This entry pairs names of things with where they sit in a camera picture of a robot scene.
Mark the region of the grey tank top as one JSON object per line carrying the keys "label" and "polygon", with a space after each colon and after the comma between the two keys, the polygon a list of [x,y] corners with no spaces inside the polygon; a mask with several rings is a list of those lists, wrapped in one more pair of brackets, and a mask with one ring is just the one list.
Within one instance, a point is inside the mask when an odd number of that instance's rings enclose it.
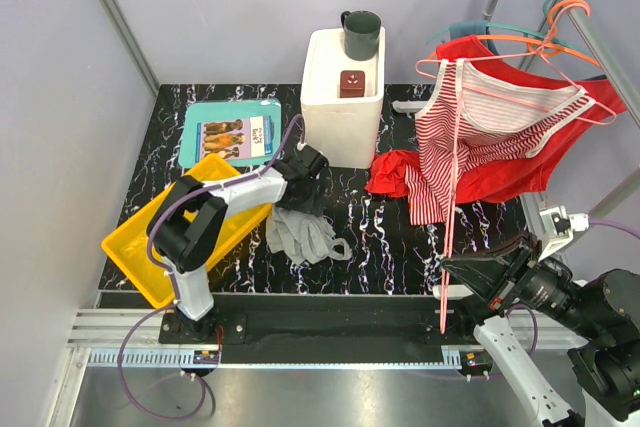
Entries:
{"label": "grey tank top", "polygon": [[266,220],[265,234],[270,252],[283,252],[296,265],[352,257],[348,242],[336,236],[324,217],[274,207]]}

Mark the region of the pink wire hanger front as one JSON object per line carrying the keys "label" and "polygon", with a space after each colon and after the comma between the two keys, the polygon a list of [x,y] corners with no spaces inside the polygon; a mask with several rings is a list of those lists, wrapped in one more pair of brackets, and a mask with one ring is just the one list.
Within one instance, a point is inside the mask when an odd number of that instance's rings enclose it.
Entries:
{"label": "pink wire hanger front", "polygon": [[[446,216],[446,229],[445,229],[445,242],[444,242],[444,257],[450,259],[453,255],[454,244],[454,219],[455,219],[455,207],[456,207],[456,195],[458,185],[458,172],[459,172],[459,156],[458,156],[458,140],[460,129],[460,117],[462,101],[462,87],[459,86],[456,89],[457,100],[454,110],[454,128],[452,137],[452,150],[451,150],[451,170],[450,170],[450,182],[449,182],[449,197],[447,205]],[[450,283],[450,273],[442,268],[441,278],[441,298],[440,298],[440,317],[439,317],[439,330],[441,334],[445,334],[447,330],[447,315],[448,315],[448,291]]]}

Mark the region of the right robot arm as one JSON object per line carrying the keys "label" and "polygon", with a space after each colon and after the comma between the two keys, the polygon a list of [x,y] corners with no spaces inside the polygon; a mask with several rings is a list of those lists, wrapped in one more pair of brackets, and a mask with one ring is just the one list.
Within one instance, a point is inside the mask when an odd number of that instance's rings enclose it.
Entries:
{"label": "right robot arm", "polygon": [[[523,425],[638,425],[638,274],[613,269],[579,285],[566,265],[543,257],[540,241],[527,232],[485,252],[446,258],[442,268],[471,292],[454,318],[455,334],[490,355],[520,401]],[[506,311],[517,303],[584,340],[567,351],[584,414],[557,393],[515,340]]]}

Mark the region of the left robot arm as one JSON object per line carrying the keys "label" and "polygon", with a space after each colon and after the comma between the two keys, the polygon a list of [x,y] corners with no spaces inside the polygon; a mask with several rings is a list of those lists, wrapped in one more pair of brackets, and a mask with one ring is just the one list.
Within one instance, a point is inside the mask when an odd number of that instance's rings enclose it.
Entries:
{"label": "left robot arm", "polygon": [[215,181],[185,175],[169,189],[148,224],[147,255],[168,274],[183,315],[180,328],[190,340],[203,343],[215,333],[206,263],[225,221],[266,204],[319,214],[320,180],[328,166],[320,151],[304,144],[251,172]]}

